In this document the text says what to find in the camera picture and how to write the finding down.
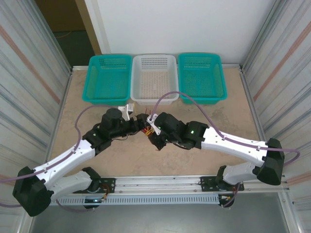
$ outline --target green plastic basket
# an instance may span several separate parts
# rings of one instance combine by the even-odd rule
[[[179,91],[199,104],[216,104],[227,98],[220,57],[209,53],[182,53],[178,56]],[[192,103],[181,96],[184,103]]]
[[[132,57],[91,57],[82,99],[93,104],[126,105],[131,90]]]

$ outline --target beige tabletop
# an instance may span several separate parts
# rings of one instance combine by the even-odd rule
[[[215,105],[203,105],[221,131],[249,139],[258,139],[255,124],[246,100],[237,68],[224,69],[228,98]],[[74,122],[79,113],[90,103],[82,100],[86,71],[73,73],[65,108],[52,151],[52,158],[61,154],[77,141]],[[145,113],[153,106],[135,104],[136,113]],[[106,108],[89,109],[80,118],[78,127],[84,135],[92,126],[101,121]],[[195,120],[207,123],[195,105],[183,104],[179,98],[171,105],[160,105],[157,113],[166,112],[184,123]],[[167,145],[157,151],[145,134],[139,132],[125,141],[113,141],[105,151],[90,159],[69,174],[90,166],[101,176],[150,176],[150,175],[202,175],[216,174],[222,165],[236,165],[244,160],[213,150],[182,150]]]

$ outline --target corrugated metal wall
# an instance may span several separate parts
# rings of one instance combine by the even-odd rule
[[[280,1],[243,65],[267,138],[301,151],[284,173],[294,205],[311,232],[311,1]]]
[[[70,67],[31,0],[0,1],[0,179],[44,162]],[[16,203],[14,182],[0,201]],[[13,232],[21,208],[0,207],[0,232]]]

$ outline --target plastic basket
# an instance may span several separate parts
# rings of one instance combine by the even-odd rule
[[[216,104],[227,98],[220,57],[209,53],[183,53],[178,56],[179,90],[199,104]],[[184,103],[192,103],[181,96]]]
[[[82,99],[93,104],[125,105],[130,98],[132,57],[91,57]]]
[[[171,55],[141,55],[133,59],[131,99],[139,105],[154,105],[170,91],[178,91],[176,59]],[[178,94],[164,98],[160,105],[171,104]]]

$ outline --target white basket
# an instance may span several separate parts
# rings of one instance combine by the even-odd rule
[[[139,105],[155,105],[170,91],[178,91],[176,59],[172,55],[141,55],[133,59],[131,99]],[[164,98],[160,105],[171,104],[178,94]]]

